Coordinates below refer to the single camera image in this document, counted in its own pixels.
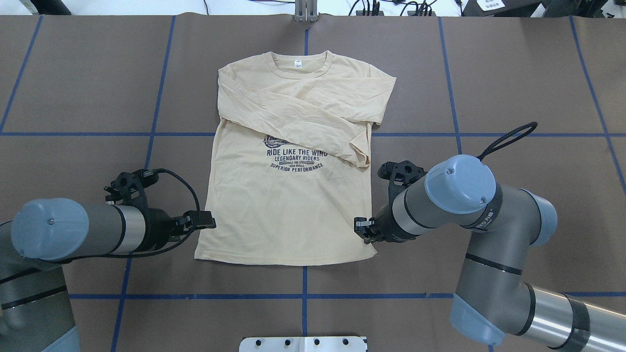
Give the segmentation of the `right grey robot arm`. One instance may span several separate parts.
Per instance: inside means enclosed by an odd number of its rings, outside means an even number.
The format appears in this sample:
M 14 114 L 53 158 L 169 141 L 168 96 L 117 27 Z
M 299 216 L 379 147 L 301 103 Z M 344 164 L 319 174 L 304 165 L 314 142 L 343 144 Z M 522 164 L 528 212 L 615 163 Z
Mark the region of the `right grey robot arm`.
M 530 247 L 556 231 L 551 202 L 497 183 L 469 154 L 430 170 L 386 162 L 378 176 L 389 182 L 389 201 L 373 218 L 354 218 L 364 243 L 408 242 L 448 223 L 471 231 L 449 318 L 462 335 L 491 346 L 520 336 L 555 352 L 625 350 L 624 314 L 523 281 Z

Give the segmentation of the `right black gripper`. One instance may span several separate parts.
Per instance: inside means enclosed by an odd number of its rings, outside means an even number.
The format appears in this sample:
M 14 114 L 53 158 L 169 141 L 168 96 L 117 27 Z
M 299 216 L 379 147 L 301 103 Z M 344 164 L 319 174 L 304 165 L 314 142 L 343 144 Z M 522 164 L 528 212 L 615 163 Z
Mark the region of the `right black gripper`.
M 363 241 L 403 243 L 416 239 L 398 225 L 389 203 L 379 209 L 375 218 L 354 218 L 354 232 Z

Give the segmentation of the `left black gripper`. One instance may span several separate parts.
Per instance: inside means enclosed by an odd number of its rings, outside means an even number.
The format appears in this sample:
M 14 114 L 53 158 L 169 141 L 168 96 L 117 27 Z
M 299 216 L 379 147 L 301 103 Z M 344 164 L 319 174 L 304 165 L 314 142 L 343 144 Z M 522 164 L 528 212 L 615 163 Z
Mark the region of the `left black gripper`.
M 149 208 L 143 251 L 161 250 L 169 242 L 176 245 L 188 238 L 188 230 L 215 229 L 217 223 L 210 210 L 188 210 L 171 218 L 164 210 Z

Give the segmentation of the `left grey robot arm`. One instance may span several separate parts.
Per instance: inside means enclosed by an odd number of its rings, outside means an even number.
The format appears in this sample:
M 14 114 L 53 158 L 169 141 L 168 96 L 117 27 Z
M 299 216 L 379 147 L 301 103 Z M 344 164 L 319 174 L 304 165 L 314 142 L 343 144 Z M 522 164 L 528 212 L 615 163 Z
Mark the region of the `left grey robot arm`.
M 65 263 L 157 255 L 176 236 L 215 227 L 206 210 L 171 218 L 159 209 L 67 198 L 26 203 L 1 225 L 1 350 L 80 351 Z

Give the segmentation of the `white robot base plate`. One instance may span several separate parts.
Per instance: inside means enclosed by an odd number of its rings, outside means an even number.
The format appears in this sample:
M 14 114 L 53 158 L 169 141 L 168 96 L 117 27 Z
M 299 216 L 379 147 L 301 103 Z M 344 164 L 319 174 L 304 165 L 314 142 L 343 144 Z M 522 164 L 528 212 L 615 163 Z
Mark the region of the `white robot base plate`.
M 242 339 L 240 352 L 368 352 L 361 336 L 282 336 Z

